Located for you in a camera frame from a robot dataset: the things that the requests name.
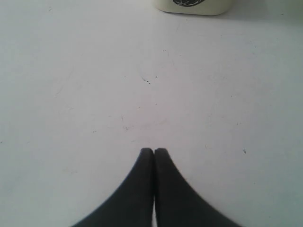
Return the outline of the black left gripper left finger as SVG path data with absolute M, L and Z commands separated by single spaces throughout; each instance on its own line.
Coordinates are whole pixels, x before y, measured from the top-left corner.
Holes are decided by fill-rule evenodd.
M 141 149 L 120 186 L 76 227 L 151 227 L 154 203 L 154 153 Z

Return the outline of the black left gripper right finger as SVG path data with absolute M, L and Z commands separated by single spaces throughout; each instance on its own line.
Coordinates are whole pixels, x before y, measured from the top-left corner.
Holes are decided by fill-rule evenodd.
M 238 227 L 188 184 L 168 151 L 154 151 L 154 198 L 159 227 Z

